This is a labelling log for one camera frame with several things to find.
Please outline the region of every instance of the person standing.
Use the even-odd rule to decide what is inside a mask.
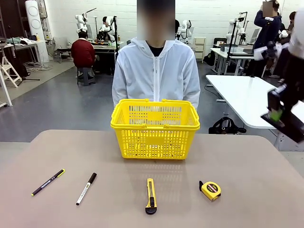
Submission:
[[[192,49],[174,39],[175,1],[140,3],[137,9],[144,24],[139,28],[143,34],[119,52],[112,87],[114,105],[121,99],[148,98],[190,101],[197,108],[198,66]]]
[[[278,35],[279,29],[281,28],[282,17],[278,15],[280,4],[276,0],[272,0],[270,2],[272,2],[272,21],[269,21],[263,17],[263,6],[256,14],[254,24],[262,29],[256,39],[253,49],[264,47],[270,41],[274,42]],[[266,64],[267,60],[251,60],[246,75],[261,77]]]

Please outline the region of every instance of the black marker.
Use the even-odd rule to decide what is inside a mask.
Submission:
[[[47,182],[45,182],[43,185],[41,185],[36,191],[32,193],[32,196],[35,196],[38,192],[43,190],[49,183],[51,183],[53,180],[55,180],[57,177],[62,175],[65,172],[65,169],[60,170],[58,173],[56,173],[53,177],[51,177]]]
[[[76,205],[80,204],[82,198],[85,196],[86,191],[89,189],[90,185],[93,183],[93,181],[94,181],[94,179],[95,179],[96,176],[97,176],[97,174],[93,172],[91,178],[89,179],[89,182],[85,186],[85,189],[82,191],[82,193],[81,193],[81,195],[80,195],[80,197],[79,197]]]

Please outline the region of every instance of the wall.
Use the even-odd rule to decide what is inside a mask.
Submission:
[[[303,6],[303,0],[285,0],[284,5],[282,6],[282,22],[285,27],[288,28],[290,21],[289,15],[293,11],[297,11],[301,6]]]
[[[136,37],[136,0],[45,0],[48,12],[48,21],[55,37],[77,39],[76,14],[93,9],[88,13],[88,23],[95,34],[93,16],[98,17],[98,28],[102,24],[102,17],[116,15],[118,30],[122,41]],[[289,12],[298,8],[301,0],[280,0],[286,11],[285,21],[288,23]],[[250,40],[256,26],[253,20],[262,5],[262,0],[176,0],[176,19],[180,23],[190,19],[194,29],[194,37],[206,37],[207,48],[212,46],[213,39],[226,37],[228,21],[238,16],[239,12],[248,11],[247,39]]]

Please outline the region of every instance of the yellow plastic basket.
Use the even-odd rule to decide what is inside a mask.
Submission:
[[[124,99],[115,107],[115,129],[123,158],[187,158],[199,116],[188,101]]]

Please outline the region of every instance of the stool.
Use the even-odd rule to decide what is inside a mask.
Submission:
[[[84,86],[88,86],[92,83],[95,83],[95,77],[92,68],[77,68],[77,85],[79,82],[83,83]]]

